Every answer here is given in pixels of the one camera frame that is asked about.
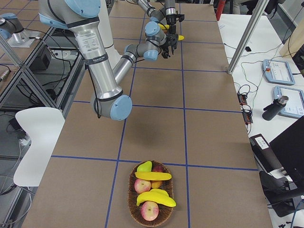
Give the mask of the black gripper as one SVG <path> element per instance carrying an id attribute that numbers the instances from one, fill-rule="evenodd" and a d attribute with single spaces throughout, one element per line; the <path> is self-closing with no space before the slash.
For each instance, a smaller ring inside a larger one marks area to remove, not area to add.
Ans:
<path id="1" fill-rule="evenodd" d="M 172 34 L 166 34 L 166 42 L 163 45 L 163 51 L 161 53 L 163 58 L 169 58 L 169 49 L 171 49 L 172 54 L 174 54 L 175 49 L 177 48 L 178 44 L 178 34 L 172 35 Z"/>
<path id="2" fill-rule="evenodd" d="M 169 33 L 172 35 L 176 34 L 176 23 L 184 20 L 184 14 L 168 14 L 166 15 L 166 22 L 169 25 Z"/>

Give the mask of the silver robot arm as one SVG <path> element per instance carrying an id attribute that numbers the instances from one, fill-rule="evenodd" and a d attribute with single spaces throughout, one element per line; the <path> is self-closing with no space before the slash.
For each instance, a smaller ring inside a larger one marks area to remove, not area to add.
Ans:
<path id="1" fill-rule="evenodd" d="M 137 0 L 150 21 L 142 44 L 128 45 L 116 63 L 110 53 L 112 32 L 108 10 L 103 0 L 41 0 L 39 17 L 50 27 L 68 29 L 74 33 L 94 87 L 91 105 L 98 116 L 113 120 L 126 119 L 132 110 L 132 100 L 125 95 L 120 82 L 139 58 L 155 61 L 159 55 L 168 58 L 177 47 L 176 23 L 184 15 L 176 10 L 175 1 L 167 0 L 156 9 L 147 0 Z"/>
<path id="2" fill-rule="evenodd" d="M 165 0 L 161 9 L 156 9 L 148 0 L 132 0 L 132 3 L 137 4 L 148 15 L 151 21 L 161 22 L 166 19 L 168 33 L 176 34 L 176 23 L 184 20 L 184 14 L 179 14 L 175 7 L 174 0 Z"/>

